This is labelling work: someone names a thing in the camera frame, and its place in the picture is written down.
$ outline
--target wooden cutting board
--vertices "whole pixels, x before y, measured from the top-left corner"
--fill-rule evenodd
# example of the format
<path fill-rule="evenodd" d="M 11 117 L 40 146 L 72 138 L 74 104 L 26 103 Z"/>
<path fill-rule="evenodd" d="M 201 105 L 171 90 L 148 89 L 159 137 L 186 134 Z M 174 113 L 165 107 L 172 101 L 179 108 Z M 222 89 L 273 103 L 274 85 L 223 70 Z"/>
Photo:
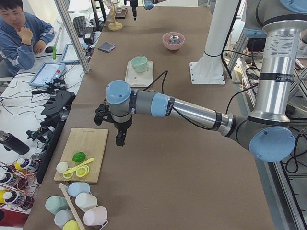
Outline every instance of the wooden cutting board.
<path fill-rule="evenodd" d="M 74 172 L 72 178 L 65 179 L 61 173 L 56 172 L 54 181 L 80 181 L 97 183 L 105 152 L 107 135 L 107 129 L 72 128 L 60 162 L 66 161 L 70 168 L 81 164 L 82 162 L 76 163 L 72 160 L 72 157 L 77 152 L 85 153 L 85 160 L 94 157 L 94 161 L 87 164 L 90 167 L 90 172 L 86 176 L 77 177 L 76 173 Z"/>

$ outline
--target tablet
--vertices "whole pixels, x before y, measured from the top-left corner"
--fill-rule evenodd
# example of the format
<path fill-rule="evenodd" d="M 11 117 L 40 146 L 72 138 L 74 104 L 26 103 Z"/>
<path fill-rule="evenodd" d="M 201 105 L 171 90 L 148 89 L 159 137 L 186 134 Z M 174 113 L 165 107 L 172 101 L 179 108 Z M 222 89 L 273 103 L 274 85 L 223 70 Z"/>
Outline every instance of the tablet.
<path fill-rule="evenodd" d="M 29 82 L 30 86 L 48 87 L 54 78 L 59 78 L 65 70 L 64 63 L 45 62 Z"/>
<path fill-rule="evenodd" d="M 86 43 L 81 44 L 82 50 L 84 55 L 86 55 L 86 49 L 88 47 L 88 45 Z M 65 63 L 65 64 L 77 64 L 79 63 L 79 59 L 77 56 L 77 53 L 75 51 L 75 48 L 73 47 L 72 44 L 66 44 L 63 54 L 62 54 L 62 59 L 61 59 L 61 63 Z"/>

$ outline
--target wristwatch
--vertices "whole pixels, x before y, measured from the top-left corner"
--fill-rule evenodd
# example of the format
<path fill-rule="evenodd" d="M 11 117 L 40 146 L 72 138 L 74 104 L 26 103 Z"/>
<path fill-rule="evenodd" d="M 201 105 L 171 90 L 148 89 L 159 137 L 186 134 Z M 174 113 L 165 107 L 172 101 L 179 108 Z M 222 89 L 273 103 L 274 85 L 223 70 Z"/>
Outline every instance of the wristwatch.
<path fill-rule="evenodd" d="M 25 45 L 25 46 L 32 46 L 31 44 L 29 45 L 29 44 L 26 44 L 26 43 L 23 43 L 23 42 L 21 42 L 21 44 Z"/>

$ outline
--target small white plate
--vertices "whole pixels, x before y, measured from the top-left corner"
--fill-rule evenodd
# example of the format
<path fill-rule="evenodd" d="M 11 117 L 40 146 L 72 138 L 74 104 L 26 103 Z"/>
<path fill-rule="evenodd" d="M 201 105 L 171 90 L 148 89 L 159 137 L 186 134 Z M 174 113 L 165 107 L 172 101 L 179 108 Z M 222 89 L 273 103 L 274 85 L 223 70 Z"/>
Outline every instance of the small white plate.
<path fill-rule="evenodd" d="M 143 73 L 137 73 L 130 61 L 127 64 L 127 71 L 125 82 L 127 82 L 131 87 L 147 87 L 154 80 L 154 63 L 152 61 L 147 62 L 147 69 Z"/>

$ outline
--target yellow plastic spoon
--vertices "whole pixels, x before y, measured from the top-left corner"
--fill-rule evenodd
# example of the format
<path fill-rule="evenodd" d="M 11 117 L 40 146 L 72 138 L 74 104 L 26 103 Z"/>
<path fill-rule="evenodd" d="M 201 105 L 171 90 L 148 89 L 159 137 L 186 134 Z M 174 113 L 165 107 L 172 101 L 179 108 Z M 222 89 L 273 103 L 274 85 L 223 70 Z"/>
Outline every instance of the yellow plastic spoon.
<path fill-rule="evenodd" d="M 89 159 L 87 159 L 85 162 L 81 163 L 81 164 L 78 164 L 77 166 L 71 168 L 71 169 L 68 169 L 66 170 L 65 172 L 63 172 L 63 174 L 69 174 L 69 173 L 72 173 L 74 171 L 76 171 L 79 167 L 85 165 L 85 164 L 88 164 L 88 163 L 91 163 L 92 161 L 94 161 L 94 157 L 91 157 Z"/>

